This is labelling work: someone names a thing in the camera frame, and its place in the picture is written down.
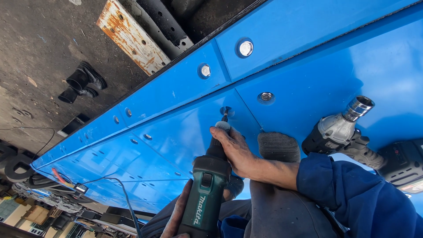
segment window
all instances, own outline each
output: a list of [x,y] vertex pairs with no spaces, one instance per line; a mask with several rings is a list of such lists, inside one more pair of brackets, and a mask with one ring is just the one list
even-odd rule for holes
[[29,229],[29,232],[36,234],[36,235],[41,235],[43,233],[42,230],[34,228],[34,227],[31,227],[31,229]]

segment rusty metal plate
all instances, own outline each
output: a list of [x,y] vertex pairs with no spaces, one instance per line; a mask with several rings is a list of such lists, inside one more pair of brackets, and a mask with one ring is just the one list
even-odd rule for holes
[[117,0],[108,0],[99,26],[148,76],[170,59]]

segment black cable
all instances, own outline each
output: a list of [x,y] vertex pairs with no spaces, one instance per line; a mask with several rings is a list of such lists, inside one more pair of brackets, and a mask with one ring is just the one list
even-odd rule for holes
[[128,197],[128,194],[126,193],[125,186],[124,186],[124,184],[119,179],[117,179],[117,178],[110,178],[110,177],[101,177],[101,178],[96,179],[96,180],[93,180],[93,181],[88,181],[88,182],[85,182],[85,183],[81,183],[81,185],[82,184],[86,184],[86,183],[93,183],[93,182],[96,182],[96,181],[99,181],[99,180],[102,180],[102,179],[113,179],[113,180],[118,181],[121,184],[122,189],[123,189],[124,194],[125,194],[126,203],[128,204],[128,208],[129,208],[129,211],[131,212],[132,219],[134,220],[135,229],[137,230],[138,237],[141,238],[140,226],[138,226],[138,218],[136,217],[136,215],[134,213],[134,210],[132,209],[131,203],[129,202],[129,197]]
[[[13,129],[16,129],[16,128],[27,128],[27,129],[51,129],[51,130],[53,130],[53,134],[52,134],[52,137],[50,138],[50,140],[49,141],[47,141],[47,143],[37,152],[37,153],[35,153],[34,154],[34,156],[32,157],[32,159],[31,159],[31,163],[32,162],[34,162],[34,159],[35,159],[35,157],[37,156],[37,154],[40,152],[40,151],[42,151],[49,143],[50,143],[50,141],[53,139],[53,137],[54,137],[54,135],[56,134],[56,131],[53,129],[53,128],[51,128],[51,127],[12,127],[12,128],[10,128],[10,129],[0,129],[0,130],[13,130]],[[40,169],[38,169],[38,168],[36,168],[36,167],[34,167],[36,170],[38,170],[38,171],[41,171],[41,172],[43,172],[43,173],[46,173],[46,174],[49,174],[49,173],[47,173],[47,172],[44,172],[44,171],[42,171],[42,170],[40,170]]]

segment green power tool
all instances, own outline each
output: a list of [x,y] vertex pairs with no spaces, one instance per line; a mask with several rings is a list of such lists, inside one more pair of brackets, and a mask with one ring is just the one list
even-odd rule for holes
[[[226,108],[223,118],[215,127],[229,134]],[[192,169],[192,184],[178,234],[188,233],[191,238],[214,238],[219,232],[217,220],[222,204],[223,189],[229,182],[232,168],[228,163],[222,144],[212,137],[206,155],[197,157]]]

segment hand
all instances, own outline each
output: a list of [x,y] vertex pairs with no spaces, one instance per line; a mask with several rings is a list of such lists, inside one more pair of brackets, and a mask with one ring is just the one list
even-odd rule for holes
[[238,176],[251,178],[255,164],[261,159],[250,151],[241,133],[234,127],[231,127],[229,135],[217,127],[210,127],[210,133],[222,143],[223,150],[233,171]]
[[182,190],[181,195],[176,201],[175,208],[173,209],[172,215],[168,223],[166,224],[165,229],[163,230],[160,238],[190,238],[187,233],[176,235],[178,232],[179,225],[182,222],[182,216],[184,215],[185,207],[187,206],[188,197],[190,196],[190,191],[192,187],[193,180],[189,179],[185,184],[184,189]]

